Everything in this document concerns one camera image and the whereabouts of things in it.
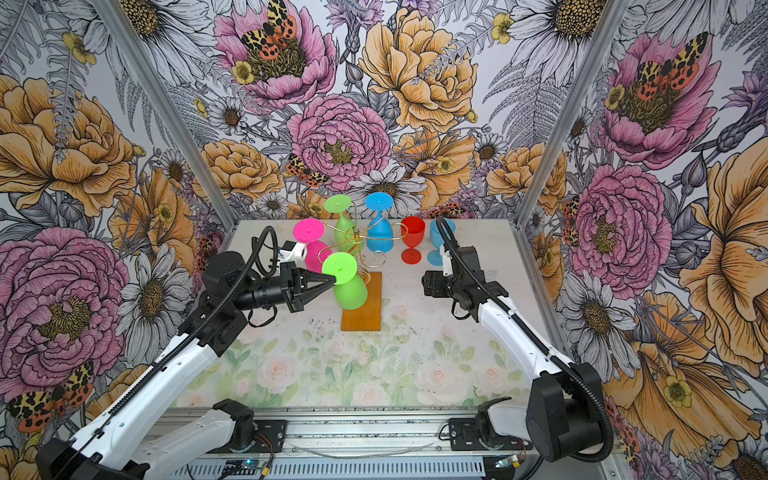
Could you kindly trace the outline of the light blue wine glass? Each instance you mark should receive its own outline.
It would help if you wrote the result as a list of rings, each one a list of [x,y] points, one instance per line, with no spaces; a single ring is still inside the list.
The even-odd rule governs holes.
[[[443,265],[442,261],[442,255],[440,252],[440,249],[442,245],[444,244],[444,240],[438,230],[438,222],[437,220],[433,220],[430,225],[430,242],[434,249],[430,251],[427,255],[428,262],[436,267],[441,267]]]

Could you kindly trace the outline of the pink wine glass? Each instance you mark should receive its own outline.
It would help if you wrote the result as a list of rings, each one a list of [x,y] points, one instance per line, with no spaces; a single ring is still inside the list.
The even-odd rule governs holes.
[[[303,259],[308,270],[321,273],[324,261],[332,254],[330,247],[322,240],[325,224],[315,218],[307,218],[293,229],[297,243],[304,247]]]

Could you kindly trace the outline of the red wine glass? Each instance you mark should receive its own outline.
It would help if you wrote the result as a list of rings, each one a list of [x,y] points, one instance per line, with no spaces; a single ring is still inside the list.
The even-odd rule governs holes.
[[[426,223],[420,217],[410,216],[403,219],[401,225],[402,240],[406,246],[401,254],[401,259],[408,265],[416,265],[422,259],[418,247],[424,239]]]

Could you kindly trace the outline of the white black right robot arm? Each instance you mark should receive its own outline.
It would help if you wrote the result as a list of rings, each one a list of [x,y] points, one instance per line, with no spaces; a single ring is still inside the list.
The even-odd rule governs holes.
[[[479,407],[475,421],[481,442],[499,447],[512,439],[528,440],[548,462],[605,460],[614,433],[596,369],[574,362],[536,331],[507,291],[486,281],[475,248],[447,242],[440,253],[441,270],[422,277],[425,295],[451,299],[495,337],[530,382],[525,406],[501,398]]]

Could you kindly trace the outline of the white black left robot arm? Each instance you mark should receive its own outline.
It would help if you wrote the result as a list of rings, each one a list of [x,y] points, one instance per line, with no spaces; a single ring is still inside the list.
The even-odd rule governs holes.
[[[293,262],[267,276],[242,255],[212,257],[197,308],[166,349],[104,412],[69,440],[51,440],[36,463],[44,479],[164,479],[199,456],[246,452],[257,442],[252,408],[214,404],[200,418],[154,441],[146,436],[177,397],[221,358],[249,325],[247,312],[280,305],[300,312],[336,279]]]

